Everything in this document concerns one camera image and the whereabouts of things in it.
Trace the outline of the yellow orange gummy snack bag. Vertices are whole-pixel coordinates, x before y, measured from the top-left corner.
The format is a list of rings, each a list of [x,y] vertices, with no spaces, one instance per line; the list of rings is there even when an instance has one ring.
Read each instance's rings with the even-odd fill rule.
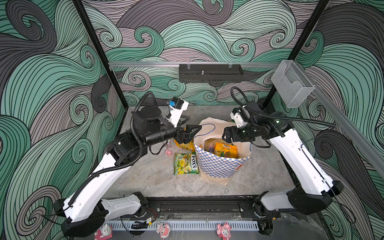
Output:
[[[195,151],[195,145],[194,145],[193,141],[190,141],[187,144],[184,144],[184,143],[179,144],[176,140],[174,140],[174,143],[176,144],[177,147],[179,147],[183,150],[190,151],[190,152]]]

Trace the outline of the green Fox's candy bag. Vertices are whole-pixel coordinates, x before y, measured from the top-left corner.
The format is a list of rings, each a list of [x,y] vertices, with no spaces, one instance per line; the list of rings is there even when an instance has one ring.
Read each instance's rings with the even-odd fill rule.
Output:
[[[174,175],[199,174],[197,155],[195,152],[175,154]]]

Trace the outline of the checkered paper bag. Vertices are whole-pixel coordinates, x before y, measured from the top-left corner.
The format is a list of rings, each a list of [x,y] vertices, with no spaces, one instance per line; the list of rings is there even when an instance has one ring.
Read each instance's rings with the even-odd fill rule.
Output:
[[[251,144],[227,144],[222,140],[225,128],[235,127],[235,123],[207,118],[200,125],[202,129],[194,137],[200,178],[226,186],[251,157]]]

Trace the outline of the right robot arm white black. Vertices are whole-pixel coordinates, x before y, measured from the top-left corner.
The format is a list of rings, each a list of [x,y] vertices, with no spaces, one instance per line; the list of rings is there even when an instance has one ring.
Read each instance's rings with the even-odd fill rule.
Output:
[[[300,139],[293,122],[307,122],[327,127],[335,124],[287,117],[281,112],[267,114],[250,101],[234,108],[231,119],[234,127],[224,129],[222,139],[227,143],[251,143],[257,137],[277,148],[287,168],[295,174],[298,183],[291,190],[263,193],[258,203],[259,213],[277,210],[295,210],[304,215],[325,210],[333,198],[344,190],[340,181],[333,180],[316,162]]]

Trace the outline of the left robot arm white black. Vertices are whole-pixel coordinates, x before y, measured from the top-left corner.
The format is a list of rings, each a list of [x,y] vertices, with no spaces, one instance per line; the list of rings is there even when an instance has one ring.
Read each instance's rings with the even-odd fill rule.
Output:
[[[64,236],[87,237],[106,221],[146,214],[149,203],[140,192],[116,199],[103,199],[103,196],[123,173],[147,154],[150,146],[171,139],[187,144],[202,129],[200,125],[182,126],[190,119],[183,115],[184,107],[169,109],[170,113],[164,118],[157,106],[135,108],[130,129],[113,140],[94,172],[71,197],[55,202],[56,215],[65,218],[61,224]]]

